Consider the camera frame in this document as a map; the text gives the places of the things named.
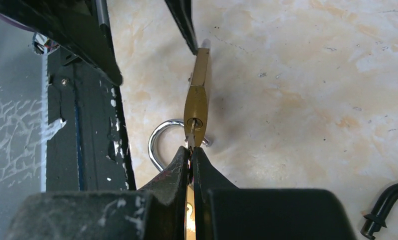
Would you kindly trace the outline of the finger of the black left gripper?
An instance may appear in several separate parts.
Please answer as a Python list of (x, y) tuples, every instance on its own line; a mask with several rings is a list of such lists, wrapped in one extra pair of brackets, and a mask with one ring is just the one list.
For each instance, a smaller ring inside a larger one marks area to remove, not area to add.
[(56, 41), (120, 86), (123, 77), (93, 5), (92, 0), (0, 0), (0, 14)]
[(191, 0), (165, 0), (172, 18), (193, 55), (198, 53), (198, 41), (192, 21)]

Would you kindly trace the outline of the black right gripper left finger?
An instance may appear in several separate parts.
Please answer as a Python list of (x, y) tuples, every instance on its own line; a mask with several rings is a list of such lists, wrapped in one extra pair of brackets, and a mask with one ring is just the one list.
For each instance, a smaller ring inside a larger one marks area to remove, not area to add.
[(27, 197), (7, 240), (183, 240), (189, 151), (181, 146), (138, 190), (50, 191)]

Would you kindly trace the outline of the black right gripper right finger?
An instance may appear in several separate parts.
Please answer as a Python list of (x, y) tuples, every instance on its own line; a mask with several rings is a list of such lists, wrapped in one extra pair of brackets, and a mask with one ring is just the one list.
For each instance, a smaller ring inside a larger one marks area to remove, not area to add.
[(315, 188), (239, 188), (192, 153), (198, 240), (353, 240), (338, 198)]

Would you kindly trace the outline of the brass padlock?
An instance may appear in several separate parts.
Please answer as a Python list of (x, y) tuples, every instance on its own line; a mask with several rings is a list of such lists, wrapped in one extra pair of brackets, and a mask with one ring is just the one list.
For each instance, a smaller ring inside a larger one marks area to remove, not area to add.
[(167, 129), (175, 126), (183, 127), (186, 141), (187, 131), (191, 126), (189, 120), (196, 119), (194, 128), (195, 146), (193, 150), (201, 145), (208, 147), (211, 144), (206, 138), (211, 82), (211, 41), (206, 38), (198, 48), (193, 71), (190, 75), (189, 87), (184, 104), (183, 119), (169, 119), (162, 122), (154, 129), (149, 137), (147, 146), (149, 159), (159, 172), (163, 171), (166, 165), (159, 157), (158, 142), (161, 134)]

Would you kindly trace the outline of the black u-lock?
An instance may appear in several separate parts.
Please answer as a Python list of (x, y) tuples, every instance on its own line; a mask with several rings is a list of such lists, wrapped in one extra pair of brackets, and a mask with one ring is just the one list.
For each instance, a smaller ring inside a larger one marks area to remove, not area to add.
[(382, 227), (387, 228), (386, 218), (397, 200), (398, 183), (395, 183), (381, 193), (370, 213), (363, 216), (365, 223), (361, 228), (361, 235), (369, 240), (375, 240), (374, 233), (379, 232)]

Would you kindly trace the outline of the silver padlock keys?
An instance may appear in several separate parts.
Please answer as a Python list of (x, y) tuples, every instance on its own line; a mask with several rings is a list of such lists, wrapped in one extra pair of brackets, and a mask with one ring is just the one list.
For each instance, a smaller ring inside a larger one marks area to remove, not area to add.
[(196, 239), (196, 224), (195, 224), (195, 203), (194, 203), (194, 189), (193, 189), (193, 162), (192, 155), (195, 147), (194, 130), (196, 127), (196, 119), (189, 120), (190, 127), (186, 135), (186, 148), (189, 152), (187, 160), (188, 177), (187, 177), (187, 193), (186, 193), (186, 214), (185, 214), (185, 236), (187, 240)]

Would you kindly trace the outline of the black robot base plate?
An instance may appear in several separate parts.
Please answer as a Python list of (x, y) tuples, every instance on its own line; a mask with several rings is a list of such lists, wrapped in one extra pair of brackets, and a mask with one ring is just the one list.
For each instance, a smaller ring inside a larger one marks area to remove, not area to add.
[(41, 190), (135, 190), (119, 87), (57, 42), (43, 52)]

